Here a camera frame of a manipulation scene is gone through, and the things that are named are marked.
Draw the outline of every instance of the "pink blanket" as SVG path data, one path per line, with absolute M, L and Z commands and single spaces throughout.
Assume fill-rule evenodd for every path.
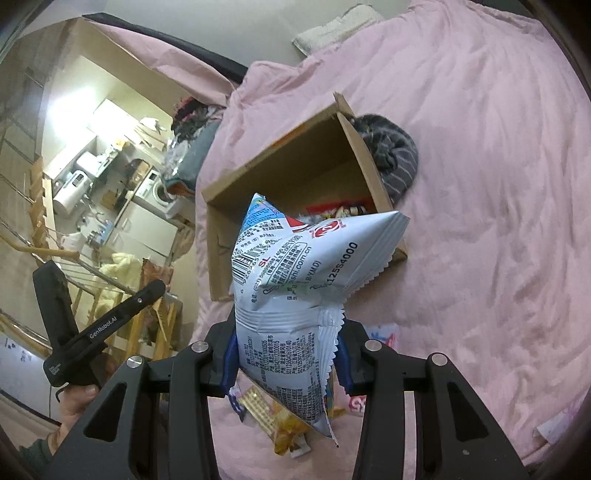
M 410 257 L 346 313 L 370 328 L 398 324 L 401 353 L 448 354 L 518 453 L 536 458 L 534 427 L 591 382 L 591 105 L 573 69 L 537 21 L 465 0 L 417 0 L 297 67 L 253 64 L 198 189 L 328 105 L 333 91 L 358 115 L 400 125 L 420 154 L 397 205 L 411 218 Z M 209 299 L 200 195 L 196 220 L 198 339 L 231 305 Z M 312 434 L 312 453 L 292 460 L 241 425 L 227 400 L 210 406 L 224 478 L 350 478 L 359 417 L 335 421 L 339 449 Z

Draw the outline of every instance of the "white snack bag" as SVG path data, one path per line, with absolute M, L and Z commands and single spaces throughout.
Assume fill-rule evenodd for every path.
M 392 258 L 399 212 L 306 225 L 255 194 L 232 253 L 240 366 L 297 417 L 332 435 L 324 395 L 343 303 Z

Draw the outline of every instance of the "kitchen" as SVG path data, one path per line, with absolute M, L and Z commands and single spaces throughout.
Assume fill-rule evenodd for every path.
M 44 155 L 57 239 L 95 266 L 115 252 L 170 265 L 179 229 L 194 222 L 191 202 L 170 196 L 161 181 L 171 117 L 83 56 L 63 74 L 69 88 L 54 81 L 44 130 L 48 149 L 57 151 L 51 134 L 64 144 Z M 77 76 L 83 81 L 73 89 Z M 91 111 L 101 96 L 92 79 L 113 87 Z

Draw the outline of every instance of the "box flap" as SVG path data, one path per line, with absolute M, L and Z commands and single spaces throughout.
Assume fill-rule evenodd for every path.
M 335 116 L 341 112 L 345 116 L 354 116 L 351 107 L 340 93 L 334 93 L 335 101 L 320 112 L 311 116 L 308 120 L 302 122 L 297 127 L 283 135 L 279 140 L 274 141 L 267 148 L 264 148 L 255 158 L 236 170 L 224 175 L 220 179 L 213 182 L 211 185 L 203 189 L 202 195 L 206 203 L 212 202 L 221 192 L 227 190 L 232 183 L 237 181 L 244 173 L 264 161 L 267 157 L 279 150 L 283 145 L 291 142 L 293 139 L 299 137 L 303 132 L 325 121 L 326 119 Z
M 333 96 L 335 97 L 335 102 L 339 108 L 339 112 L 341 112 L 344 116 L 349 118 L 355 116 L 353 110 L 351 110 L 351 107 L 347 103 L 347 100 L 345 100 L 345 97 L 341 93 L 334 92 Z
M 359 136 L 357 131 L 353 128 L 353 125 L 345 118 L 342 113 L 337 113 L 339 122 L 345 131 L 347 140 L 351 145 L 351 149 L 355 153 L 361 172 L 367 182 L 368 189 L 374 199 L 375 208 L 379 213 L 391 212 L 392 202 L 386 192 L 386 187 L 382 181 L 382 177 L 378 172 L 378 168 L 375 166 L 374 158 L 371 156 L 367 145 L 363 139 Z
M 212 300 L 230 300 L 232 283 L 232 248 L 228 238 L 238 236 L 238 229 L 211 205 L 207 206 L 207 262 L 209 265 L 209 290 Z

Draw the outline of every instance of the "open cardboard box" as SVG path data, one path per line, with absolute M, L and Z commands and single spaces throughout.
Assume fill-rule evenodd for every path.
M 306 214 L 307 206 L 370 197 L 369 213 L 393 210 L 369 150 L 347 120 L 352 116 L 344 97 L 335 93 L 332 105 L 204 189 L 212 300 L 232 298 L 232 251 L 255 193 L 293 217 Z M 400 242 L 393 260 L 406 257 Z

